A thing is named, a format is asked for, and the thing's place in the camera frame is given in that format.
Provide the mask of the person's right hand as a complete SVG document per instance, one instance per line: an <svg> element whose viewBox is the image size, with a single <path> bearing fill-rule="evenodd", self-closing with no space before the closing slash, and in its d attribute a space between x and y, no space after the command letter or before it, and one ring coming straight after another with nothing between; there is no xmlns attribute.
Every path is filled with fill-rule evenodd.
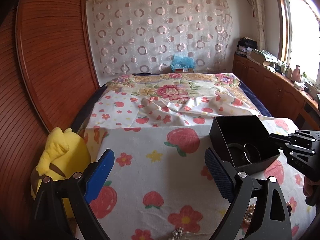
<svg viewBox="0 0 320 240"><path fill-rule="evenodd" d="M319 181L311 181L304 177L303 192L306 196L306 204L315 206L319 203Z"/></svg>

